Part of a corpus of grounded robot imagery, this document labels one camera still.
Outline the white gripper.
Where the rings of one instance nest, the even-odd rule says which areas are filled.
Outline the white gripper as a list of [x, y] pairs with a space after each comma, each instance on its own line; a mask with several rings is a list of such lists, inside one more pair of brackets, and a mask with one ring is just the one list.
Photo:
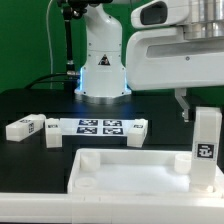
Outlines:
[[126, 49], [133, 90], [175, 89], [190, 121], [189, 87], [224, 85], [224, 0], [152, 0], [131, 13]]

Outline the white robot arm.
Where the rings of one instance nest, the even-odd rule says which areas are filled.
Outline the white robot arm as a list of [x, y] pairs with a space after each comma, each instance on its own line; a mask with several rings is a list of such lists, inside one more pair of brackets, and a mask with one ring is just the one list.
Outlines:
[[66, 27], [67, 71], [74, 74], [70, 22], [84, 18], [87, 59], [75, 94], [112, 103], [131, 91], [173, 89], [186, 121], [186, 90], [224, 85], [224, 0], [148, 0], [131, 13], [137, 31], [121, 61], [122, 27], [105, 4], [140, 0], [57, 0]]

